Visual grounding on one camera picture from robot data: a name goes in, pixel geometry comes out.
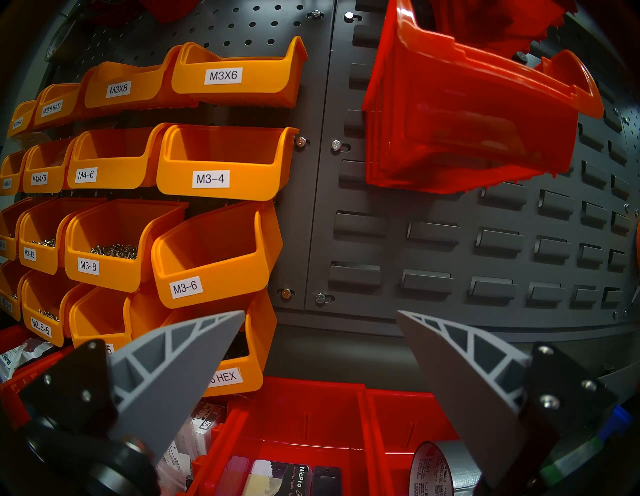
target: screw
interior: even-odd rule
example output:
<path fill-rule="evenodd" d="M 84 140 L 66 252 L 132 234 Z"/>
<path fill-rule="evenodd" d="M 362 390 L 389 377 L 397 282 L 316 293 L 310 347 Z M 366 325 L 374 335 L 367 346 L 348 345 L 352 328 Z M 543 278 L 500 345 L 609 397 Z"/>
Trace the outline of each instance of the screw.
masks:
<path fill-rule="evenodd" d="M 548 410 L 557 410 L 560 408 L 560 400 L 552 394 L 541 394 L 540 403 Z"/>
<path fill-rule="evenodd" d="M 595 382 L 589 381 L 588 379 L 585 379 L 580 384 L 582 384 L 582 387 L 584 387 L 587 391 L 591 392 L 594 392 L 598 388 Z"/>

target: red plastic bin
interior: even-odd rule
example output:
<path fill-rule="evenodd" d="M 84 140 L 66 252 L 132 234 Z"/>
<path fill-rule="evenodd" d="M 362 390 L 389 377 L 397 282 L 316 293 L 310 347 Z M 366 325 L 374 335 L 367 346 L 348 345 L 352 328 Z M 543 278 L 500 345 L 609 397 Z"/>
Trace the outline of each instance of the red plastic bin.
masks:
<path fill-rule="evenodd" d="M 603 114 L 573 53 L 533 69 L 414 18 L 410 0 L 389 2 L 362 105 L 369 184 L 450 194 L 569 169 L 578 112 Z"/>

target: label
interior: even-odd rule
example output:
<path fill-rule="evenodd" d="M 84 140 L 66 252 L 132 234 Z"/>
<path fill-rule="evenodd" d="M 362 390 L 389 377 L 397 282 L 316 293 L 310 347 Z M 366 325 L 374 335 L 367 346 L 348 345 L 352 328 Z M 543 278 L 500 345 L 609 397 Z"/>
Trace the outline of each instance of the label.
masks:
<path fill-rule="evenodd" d="M 51 327 L 47 326 L 45 323 L 40 322 L 38 319 L 31 318 L 31 327 L 44 334 L 47 337 L 51 337 Z"/>
<path fill-rule="evenodd" d="M 97 260 L 82 259 L 78 257 L 78 272 L 84 272 L 85 274 L 99 276 L 100 262 Z"/>
<path fill-rule="evenodd" d="M 242 83 L 242 67 L 227 69 L 207 69 L 204 84 L 240 84 Z"/>
<path fill-rule="evenodd" d="M 241 384 L 243 383 L 242 376 L 240 375 L 240 369 L 234 367 L 233 369 L 224 369 L 222 371 L 216 371 L 209 381 L 210 387 L 220 387 L 220 386 L 229 386 L 231 384 Z"/>
<path fill-rule="evenodd" d="M 56 112 L 60 112 L 62 110 L 62 102 L 64 100 L 58 100 L 57 102 L 50 103 L 46 107 L 42 108 L 42 113 L 40 117 L 45 117 L 47 115 L 55 114 Z"/>
<path fill-rule="evenodd" d="M 95 182 L 98 179 L 98 168 L 87 167 L 76 171 L 76 184 L 79 182 Z"/>
<path fill-rule="evenodd" d="M 202 292 L 200 276 L 182 279 L 181 281 L 170 282 L 169 290 L 171 291 L 171 297 L 174 300 L 176 298 L 183 298 L 185 296 L 191 296 L 192 294 L 198 294 Z"/>
<path fill-rule="evenodd" d="M 114 83 L 107 86 L 107 98 L 123 97 L 131 93 L 131 81 Z"/>
<path fill-rule="evenodd" d="M 38 172 L 37 174 L 31 174 L 31 185 L 38 186 L 40 184 L 47 184 L 49 182 L 49 172 Z"/>
<path fill-rule="evenodd" d="M 13 305 L 10 301 L 7 301 L 4 296 L 0 296 L 0 303 L 2 303 L 2 306 L 7 310 L 7 312 L 13 312 Z"/>
<path fill-rule="evenodd" d="M 231 186 L 231 173 L 228 170 L 195 170 L 191 187 L 196 188 L 228 188 Z"/>
<path fill-rule="evenodd" d="M 36 261 L 36 250 L 34 250 L 33 248 L 27 248 L 25 246 L 24 247 L 24 258 L 26 260 L 30 260 L 31 262 L 35 262 Z"/>

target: storage bin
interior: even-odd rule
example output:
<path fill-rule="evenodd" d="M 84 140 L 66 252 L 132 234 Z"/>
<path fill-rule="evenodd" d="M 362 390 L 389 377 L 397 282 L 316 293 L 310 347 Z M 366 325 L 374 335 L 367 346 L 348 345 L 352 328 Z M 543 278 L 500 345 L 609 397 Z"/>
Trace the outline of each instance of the storage bin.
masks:
<path fill-rule="evenodd" d="M 20 151 L 7 155 L 0 168 L 2 189 L 0 195 L 14 196 L 22 191 L 22 175 L 24 173 L 24 157 L 27 152 Z"/>
<path fill-rule="evenodd" d="M 150 280 L 151 246 L 184 219 L 189 204 L 113 200 L 80 212 L 68 224 L 65 269 L 69 278 L 118 291 L 134 292 Z M 135 260 L 90 253 L 97 245 L 138 247 Z"/>
<path fill-rule="evenodd" d="M 192 217 L 154 243 L 160 300 L 178 308 L 260 291 L 281 249 L 273 202 L 241 202 Z"/>
<path fill-rule="evenodd" d="M 0 265 L 0 305 L 17 321 L 20 321 L 22 284 L 29 272 L 30 269 L 22 265 L 19 260 L 7 260 Z"/>
<path fill-rule="evenodd" d="M 172 86 L 177 93 L 216 105 L 293 108 L 307 58 L 299 36 L 284 57 L 222 58 L 189 42 L 180 49 Z"/>
<path fill-rule="evenodd" d="M 22 179 L 25 193 L 59 193 L 69 189 L 67 168 L 76 139 L 49 141 L 29 148 Z"/>
<path fill-rule="evenodd" d="M 93 286 L 72 281 L 60 269 L 55 275 L 31 271 L 22 284 L 22 316 L 24 324 L 38 337 L 62 346 L 70 338 L 69 311 L 71 306 L 89 293 Z M 50 312 L 56 321 L 40 313 Z"/>
<path fill-rule="evenodd" d="M 26 213 L 44 203 L 53 201 L 45 196 L 29 196 L 0 212 L 0 257 L 13 260 L 18 254 L 20 226 Z"/>
<path fill-rule="evenodd" d="M 289 181 L 298 129 L 179 124 L 164 135 L 157 186 L 166 195 L 271 200 Z"/>
<path fill-rule="evenodd" d="M 58 198 L 24 213 L 18 234 L 20 263 L 55 274 L 65 266 L 65 238 L 69 221 L 77 213 L 103 204 L 106 198 Z M 55 246 L 33 241 L 56 240 Z"/>
<path fill-rule="evenodd" d="M 90 189 L 155 186 L 160 144 L 170 126 L 85 131 L 71 153 L 69 185 Z"/>
<path fill-rule="evenodd" d="M 262 386 L 262 372 L 267 362 L 271 340 L 276 330 L 276 315 L 266 289 L 225 300 L 178 308 L 171 312 L 163 326 L 232 310 L 244 310 L 246 318 L 239 332 L 244 332 L 249 354 L 223 360 L 203 396 L 220 396 L 255 391 Z M 225 378 L 234 372 L 234 380 Z"/>
<path fill-rule="evenodd" d="M 88 109 L 101 108 L 116 113 L 165 107 L 197 107 L 189 95 L 179 95 L 171 87 L 173 68 L 182 45 L 169 50 L 161 65 L 136 67 L 115 62 L 102 62 L 95 68 L 84 104 Z"/>
<path fill-rule="evenodd" d="M 566 172 L 578 112 L 603 113 L 580 60 L 562 51 L 533 69 L 414 17 L 410 0 L 389 2 L 362 106 L 367 182 L 449 194 Z"/>

